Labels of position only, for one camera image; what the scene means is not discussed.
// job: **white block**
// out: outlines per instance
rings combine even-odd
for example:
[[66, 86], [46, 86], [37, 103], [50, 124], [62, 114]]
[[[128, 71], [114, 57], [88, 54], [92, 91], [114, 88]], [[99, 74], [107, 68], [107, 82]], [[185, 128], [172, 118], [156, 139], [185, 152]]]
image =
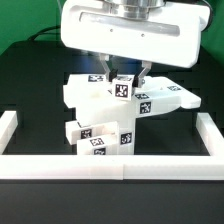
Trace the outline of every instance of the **white block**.
[[77, 140], [96, 137], [106, 134], [117, 134], [117, 122], [110, 122], [91, 126], [80, 126], [78, 121], [70, 121], [65, 123], [66, 137], [71, 145], [77, 143]]
[[101, 135], [77, 141], [77, 155], [116, 155], [117, 136]]
[[160, 94], [163, 91], [166, 92], [167, 96], [180, 96], [181, 107], [185, 109], [198, 108], [201, 105], [201, 98], [186, 90], [182, 86], [173, 82], [166, 77], [145, 77], [145, 84], [141, 89], [136, 89], [136, 93], [151, 92], [153, 95]]
[[209, 154], [224, 157], [224, 138], [208, 113], [198, 113], [196, 127]]
[[88, 104], [76, 108], [76, 118], [83, 126], [117, 121], [119, 125], [128, 125], [135, 118], [133, 101], [107, 99], [91, 100]]
[[105, 161], [105, 157], [98, 157], [91, 164], [90, 179], [117, 179], [123, 180], [123, 164], [113, 159]]
[[0, 154], [2, 154], [18, 125], [16, 111], [5, 111], [0, 118]]
[[112, 95], [118, 100], [131, 100], [134, 75], [119, 75], [112, 81]]
[[63, 86], [64, 102], [73, 108], [87, 103], [88, 99], [108, 97], [108, 86], [105, 75], [70, 75], [68, 84]]
[[169, 90], [135, 93], [133, 102], [136, 104], [136, 117], [148, 117], [165, 114], [178, 109], [181, 98]]

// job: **foam block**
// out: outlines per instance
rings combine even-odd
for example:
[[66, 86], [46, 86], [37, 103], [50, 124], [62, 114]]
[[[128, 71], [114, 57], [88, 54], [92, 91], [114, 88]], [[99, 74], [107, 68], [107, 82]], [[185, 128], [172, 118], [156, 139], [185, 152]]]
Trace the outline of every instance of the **foam block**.
[[116, 135], [101, 135], [77, 141], [77, 155], [117, 155]]
[[111, 121], [127, 126], [129, 119], [135, 118], [135, 103], [115, 100], [113, 97], [91, 100], [76, 108], [76, 118], [83, 126]]
[[2, 154], [18, 125], [16, 111], [5, 111], [0, 118], [0, 154]]
[[78, 121], [70, 121], [65, 124], [66, 137], [71, 145], [77, 143], [77, 140], [91, 138], [99, 135], [117, 134], [117, 122], [110, 122], [98, 125], [82, 127]]
[[119, 75], [112, 81], [112, 95], [118, 100], [131, 100], [133, 75]]
[[224, 138], [208, 113], [198, 113], [196, 127], [209, 154], [224, 157]]

